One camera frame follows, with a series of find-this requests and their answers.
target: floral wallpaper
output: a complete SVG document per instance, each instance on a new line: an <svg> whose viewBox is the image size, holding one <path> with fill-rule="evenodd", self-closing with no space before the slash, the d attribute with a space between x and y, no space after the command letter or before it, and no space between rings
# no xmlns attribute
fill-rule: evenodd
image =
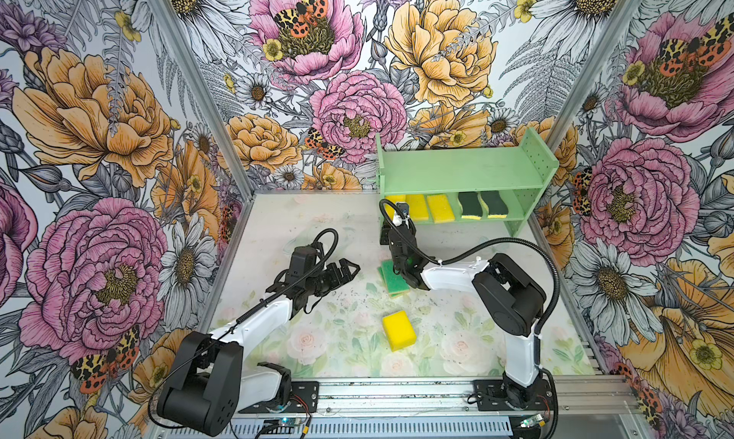
<svg viewBox="0 0 734 439"><path fill-rule="evenodd" d="M376 187L377 135L449 149L549 130L616 2L171 0L252 187L357 191ZM121 4L161 35L145 0Z"/></svg>
<svg viewBox="0 0 734 439"><path fill-rule="evenodd" d="M665 439L734 437L732 5L642 1L537 208L606 366Z"/></svg>
<svg viewBox="0 0 734 439"><path fill-rule="evenodd" d="M243 210L144 13L0 0L4 436L141 438Z"/></svg>

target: yellow sponge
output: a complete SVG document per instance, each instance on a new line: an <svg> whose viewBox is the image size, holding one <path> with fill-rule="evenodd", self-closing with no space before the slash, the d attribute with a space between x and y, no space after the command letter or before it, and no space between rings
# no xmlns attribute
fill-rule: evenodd
<svg viewBox="0 0 734 439"><path fill-rule="evenodd" d="M428 206L426 206L426 198L423 194L410 194L405 196L405 202L410 207L410 217L414 221L427 221Z"/></svg>
<svg viewBox="0 0 734 439"><path fill-rule="evenodd" d="M426 200L428 201L428 207L431 209L434 223L451 223L454 221L454 212L451 210L451 205L448 203L448 197L445 194L428 196Z"/></svg>
<svg viewBox="0 0 734 439"><path fill-rule="evenodd" d="M405 202L405 194L403 194L402 196L387 196L385 198L387 198L389 201L393 202L394 204L397 204L398 202ZM393 216L395 215L395 210L393 210L392 206L387 206L387 205L385 205L385 209L388 210L388 216L390 216L390 219L392 220Z"/></svg>
<svg viewBox="0 0 734 439"><path fill-rule="evenodd" d="M400 310L396 314L383 318L382 327L385 329L388 342L390 342L390 349L393 352L409 347L416 342L416 332L410 325L410 320L405 310Z"/></svg>

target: wall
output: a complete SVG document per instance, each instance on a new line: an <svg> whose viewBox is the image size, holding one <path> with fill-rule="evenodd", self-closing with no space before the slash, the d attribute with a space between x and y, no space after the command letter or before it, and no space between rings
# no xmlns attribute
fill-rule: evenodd
<svg viewBox="0 0 734 439"><path fill-rule="evenodd" d="M734 0L642 4L578 107L577 165L537 215L658 436L730 439Z"/></svg>
<svg viewBox="0 0 734 439"><path fill-rule="evenodd" d="M134 439L242 211L144 0L0 2L3 437Z"/></svg>
<svg viewBox="0 0 734 439"><path fill-rule="evenodd" d="M318 0L299 18L304 1L172 0L260 190L374 189L378 134L400 150L547 135L617 0Z"/></svg>

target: floral tablecloth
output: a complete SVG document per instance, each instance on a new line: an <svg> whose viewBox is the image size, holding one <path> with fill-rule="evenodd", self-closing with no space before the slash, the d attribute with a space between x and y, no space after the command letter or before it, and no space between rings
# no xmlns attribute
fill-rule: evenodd
<svg viewBox="0 0 734 439"><path fill-rule="evenodd" d="M358 263L357 278L326 296L311 314L299 313L271 333L247 358L254 366L268 361L307 377L438 377L500 375L504 367L504 332L495 326L478 297L458 292L417 289L390 299L377 267L390 258L378 243L374 194L260 195L247 223L239 251L219 297L211 328L226 324L263 297L274 276L287 267L293 248L306 245L323 228L339 232L331 261L346 257ZM502 224L420 225L421 249L451 257L485 240L506 236ZM521 237L533 240L529 228ZM322 241L328 246L330 236ZM501 245L533 275L550 296L551 276L527 248ZM496 251L480 254L491 257ZM405 310L417 342L391 352L382 317ZM543 329L542 364L555 374L593 374L570 317L559 303Z"/></svg>

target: green shelf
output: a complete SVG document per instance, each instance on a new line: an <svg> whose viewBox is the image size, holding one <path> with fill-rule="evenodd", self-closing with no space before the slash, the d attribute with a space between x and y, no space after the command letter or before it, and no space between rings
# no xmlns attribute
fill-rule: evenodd
<svg viewBox="0 0 734 439"><path fill-rule="evenodd" d="M445 194L456 218L454 223L502 221L516 236L559 167L558 159L533 129L527 129L515 148L472 148L427 151L383 151L380 161L380 195ZM507 205L505 218L461 218L458 193L498 190ZM416 224L433 224L432 217Z"/></svg>

